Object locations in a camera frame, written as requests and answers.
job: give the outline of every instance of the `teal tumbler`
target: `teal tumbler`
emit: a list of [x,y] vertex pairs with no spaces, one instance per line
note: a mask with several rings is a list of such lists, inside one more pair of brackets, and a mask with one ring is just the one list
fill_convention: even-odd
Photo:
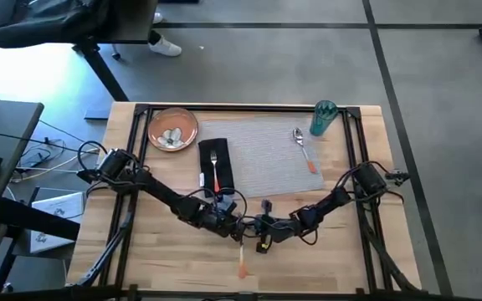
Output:
[[311,120],[310,133],[320,136],[338,116],[338,107],[329,100],[322,100],[315,105],[314,116]]

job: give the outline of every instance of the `black napkin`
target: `black napkin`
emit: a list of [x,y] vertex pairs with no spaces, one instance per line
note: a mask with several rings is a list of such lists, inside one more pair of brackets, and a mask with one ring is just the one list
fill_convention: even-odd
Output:
[[[204,187],[213,191],[213,163],[211,162],[211,150],[217,153],[217,178],[218,188],[234,188],[232,165],[230,164],[230,155],[228,153],[228,142],[226,138],[217,138],[210,140],[202,140],[198,143],[200,150],[200,170],[204,174]],[[212,194],[208,191],[204,192],[206,197]],[[226,190],[223,194],[231,195],[233,191]]]

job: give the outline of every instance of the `copper plate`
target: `copper plate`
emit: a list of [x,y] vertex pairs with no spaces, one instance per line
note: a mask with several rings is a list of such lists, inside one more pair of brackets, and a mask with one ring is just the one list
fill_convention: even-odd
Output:
[[148,125],[148,139],[162,151],[188,147],[198,133],[198,121],[188,110],[169,108],[155,115]]

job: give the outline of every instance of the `woven placemat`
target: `woven placemat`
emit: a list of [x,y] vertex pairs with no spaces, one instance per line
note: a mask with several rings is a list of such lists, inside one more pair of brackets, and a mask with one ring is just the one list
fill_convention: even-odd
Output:
[[[302,149],[293,140],[295,127],[304,134],[306,152],[317,174],[310,172]],[[309,128],[306,118],[289,116],[203,121],[197,140],[227,138],[235,188],[246,197],[272,196],[323,188]]]

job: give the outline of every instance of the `white sneaker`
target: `white sneaker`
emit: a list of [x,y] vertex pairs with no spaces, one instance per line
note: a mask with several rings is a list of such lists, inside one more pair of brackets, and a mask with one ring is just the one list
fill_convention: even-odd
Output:
[[182,48],[180,48],[179,46],[173,43],[168,42],[167,39],[163,36],[161,36],[161,39],[155,45],[152,45],[149,43],[148,47],[150,48],[151,51],[157,54],[163,54],[166,56],[178,56],[182,54]]
[[154,24],[161,23],[163,21],[163,15],[161,13],[154,13]]

